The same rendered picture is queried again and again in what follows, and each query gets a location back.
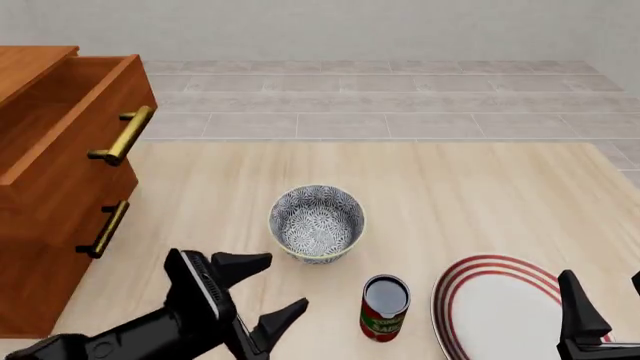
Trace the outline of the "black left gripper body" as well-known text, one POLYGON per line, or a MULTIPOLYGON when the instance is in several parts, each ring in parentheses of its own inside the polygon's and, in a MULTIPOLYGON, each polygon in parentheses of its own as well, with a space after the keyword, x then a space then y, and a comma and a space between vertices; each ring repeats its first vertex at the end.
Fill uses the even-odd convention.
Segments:
POLYGON ((224 344, 236 360, 263 360, 238 316, 229 290, 213 281, 211 257, 172 248, 164 263, 171 286, 165 306, 178 319, 178 353, 195 359, 224 344))

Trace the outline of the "closed wooden drawer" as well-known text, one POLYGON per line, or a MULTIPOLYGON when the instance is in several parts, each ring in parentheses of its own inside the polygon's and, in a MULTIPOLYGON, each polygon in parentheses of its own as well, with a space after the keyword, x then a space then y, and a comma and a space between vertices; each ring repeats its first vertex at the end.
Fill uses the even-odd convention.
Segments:
POLYGON ((109 168, 87 185, 46 191, 30 205, 0 208, 0 255, 68 253, 75 252, 77 245, 91 245, 109 217, 101 207, 128 201, 137 184, 130 164, 123 164, 109 168))

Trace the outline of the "blue-white patterned bowl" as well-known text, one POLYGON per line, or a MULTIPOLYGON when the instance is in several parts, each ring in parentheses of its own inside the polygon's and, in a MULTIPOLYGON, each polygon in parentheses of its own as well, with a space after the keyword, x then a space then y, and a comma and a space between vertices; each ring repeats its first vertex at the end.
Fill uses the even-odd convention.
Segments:
POLYGON ((304 185, 271 207, 269 230, 290 257, 324 265, 344 257, 361 238, 365 212, 348 192, 331 185, 304 185))

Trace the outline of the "wooden cabinet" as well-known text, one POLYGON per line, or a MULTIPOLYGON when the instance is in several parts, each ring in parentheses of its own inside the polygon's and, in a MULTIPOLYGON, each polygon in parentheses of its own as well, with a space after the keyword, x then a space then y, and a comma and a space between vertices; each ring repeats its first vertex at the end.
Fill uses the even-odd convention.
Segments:
MULTIPOLYGON (((0 106, 69 57, 126 56, 80 56, 75 46, 0 46, 0 106)), ((60 250, 0 255, 0 338, 49 335, 93 260, 60 250)))

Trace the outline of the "red tomato sauce tin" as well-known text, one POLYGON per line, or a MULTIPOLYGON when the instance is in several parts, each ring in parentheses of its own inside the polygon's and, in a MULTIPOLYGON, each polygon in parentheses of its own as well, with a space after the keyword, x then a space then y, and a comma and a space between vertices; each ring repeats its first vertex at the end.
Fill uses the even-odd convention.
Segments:
POLYGON ((402 328, 411 293, 394 275, 376 275, 364 285, 359 325, 363 334, 380 343, 394 340, 402 328))

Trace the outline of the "open wooden drawer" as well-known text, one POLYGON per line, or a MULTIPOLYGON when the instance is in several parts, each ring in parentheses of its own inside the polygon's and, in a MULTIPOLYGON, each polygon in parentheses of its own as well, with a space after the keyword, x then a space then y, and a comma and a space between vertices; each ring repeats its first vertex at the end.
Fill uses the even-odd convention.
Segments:
POLYGON ((119 115, 142 106, 157 104, 139 56, 64 59, 0 106, 0 208, 115 168, 87 152, 109 149, 128 124, 119 115))

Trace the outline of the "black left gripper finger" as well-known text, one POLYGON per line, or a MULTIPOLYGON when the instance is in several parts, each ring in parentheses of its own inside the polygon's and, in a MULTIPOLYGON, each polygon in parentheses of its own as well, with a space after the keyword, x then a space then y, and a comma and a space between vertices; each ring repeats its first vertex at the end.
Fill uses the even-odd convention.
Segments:
POLYGON ((261 315, 250 333, 258 351, 270 353, 282 335, 307 311, 308 305, 308 299, 302 298, 279 311, 261 315))
POLYGON ((271 266, 273 256, 217 252, 211 256, 213 281, 217 289, 227 291, 234 285, 257 275, 271 266))

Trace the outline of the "white plate with red rings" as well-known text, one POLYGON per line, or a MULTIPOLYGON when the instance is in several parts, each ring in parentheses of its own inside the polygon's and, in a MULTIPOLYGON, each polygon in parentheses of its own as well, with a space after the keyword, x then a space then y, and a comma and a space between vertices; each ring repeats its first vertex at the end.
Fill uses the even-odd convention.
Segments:
POLYGON ((431 319, 446 360, 561 360, 558 277, 526 260, 453 263, 433 287, 431 319))

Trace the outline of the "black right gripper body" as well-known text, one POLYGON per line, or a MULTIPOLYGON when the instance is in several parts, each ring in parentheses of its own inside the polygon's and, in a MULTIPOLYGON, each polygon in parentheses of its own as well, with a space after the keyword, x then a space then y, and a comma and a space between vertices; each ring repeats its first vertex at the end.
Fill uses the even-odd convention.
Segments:
POLYGON ((561 360, 640 360, 640 343, 581 345, 565 339, 556 348, 561 360))

